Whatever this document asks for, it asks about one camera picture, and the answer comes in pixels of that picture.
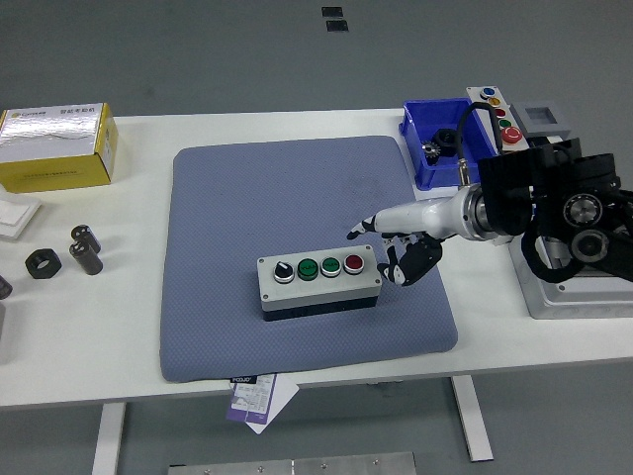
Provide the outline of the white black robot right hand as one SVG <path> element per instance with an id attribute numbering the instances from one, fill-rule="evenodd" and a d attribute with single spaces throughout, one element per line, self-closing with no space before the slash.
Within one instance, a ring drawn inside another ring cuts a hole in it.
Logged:
<path id="1" fill-rule="evenodd" d="M 378 265 L 384 278 L 406 287 L 416 283 L 442 258 L 448 238 L 468 238 L 463 220 L 467 191 L 452 197 L 419 200 L 379 211 L 347 234 L 349 240 L 365 233 L 383 239 L 388 257 Z"/>

